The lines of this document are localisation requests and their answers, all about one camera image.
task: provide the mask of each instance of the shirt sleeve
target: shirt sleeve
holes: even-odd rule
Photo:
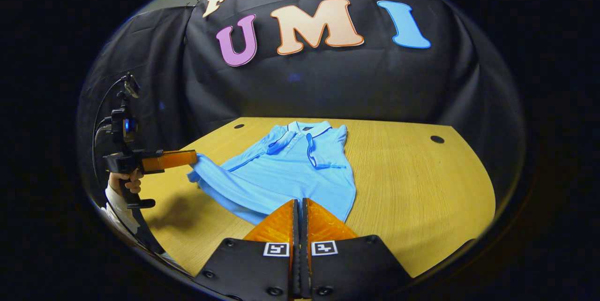
[[[106,208],[101,208],[102,211],[106,213],[106,215],[109,217],[109,220],[118,230],[120,230],[120,232],[131,238],[131,234],[129,234],[129,232],[125,229],[121,223],[121,220],[133,234],[136,234],[137,228],[139,228],[140,224],[138,224],[135,218],[133,218],[133,212],[131,212],[130,209],[127,209],[127,203],[125,199],[122,196],[119,196],[111,188],[111,186],[106,187],[105,194],[109,203],[106,204]]]
[[[345,125],[336,130],[334,136],[328,139],[319,139],[319,137],[309,141],[308,157],[313,162],[313,166],[319,168],[348,168],[350,164],[344,155],[344,145],[348,129]]]
[[[197,182],[206,194],[220,205],[249,222],[258,224],[262,218],[294,196],[263,188],[218,166],[203,154],[198,155],[194,170],[188,173],[191,183]]]

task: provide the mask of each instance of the white sleeve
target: white sleeve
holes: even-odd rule
[[[131,234],[129,234],[129,232],[125,229],[120,220],[124,222],[125,226],[129,230],[131,230],[133,234],[137,233],[137,228],[139,228],[140,224],[138,224],[135,218],[133,218],[133,213],[131,212],[131,210],[127,209],[127,203],[125,199],[122,196],[119,196],[111,188],[111,186],[107,186],[105,194],[106,198],[110,202],[110,205],[107,203],[106,208],[101,207],[102,211],[106,213],[106,215],[109,217],[109,220],[112,222],[112,224],[114,224],[116,228],[118,228],[118,230],[120,230],[120,232],[122,232],[127,237],[132,238]]]

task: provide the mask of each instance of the tabletop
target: tabletop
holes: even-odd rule
[[[345,223],[359,236],[379,235],[412,277],[476,239],[493,220],[495,196],[486,169],[450,126],[242,117],[182,150],[194,149],[222,164],[273,126],[292,121],[347,126],[345,155],[352,165],[356,199]],[[190,166],[180,166],[147,175],[140,197],[156,200],[156,207],[142,214],[158,242],[197,275],[223,238],[242,239],[254,226],[190,183],[190,171]]]

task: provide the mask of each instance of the pink letter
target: pink letter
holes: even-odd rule
[[[217,40],[221,44],[221,54],[225,63],[232,67],[238,67],[250,62],[255,57],[257,50],[255,26],[253,24],[255,19],[256,15],[252,14],[238,21],[238,26],[242,28],[244,41],[246,42],[246,49],[241,53],[233,51],[233,43],[231,42],[233,27],[225,27],[217,33]]]

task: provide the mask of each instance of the yellow letter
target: yellow letter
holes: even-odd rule
[[[358,46],[365,42],[354,29],[348,13],[349,0],[322,0],[311,17],[296,6],[285,6],[270,14],[279,20],[281,46],[279,55],[298,53],[304,45],[296,40],[296,31],[311,47],[318,47],[327,26],[330,35],[325,43],[332,47]]]
[[[206,11],[202,15],[202,17],[207,17],[208,15],[212,14],[213,11],[219,9],[219,5],[217,4],[217,2],[223,1],[224,0],[208,0],[206,2]]]

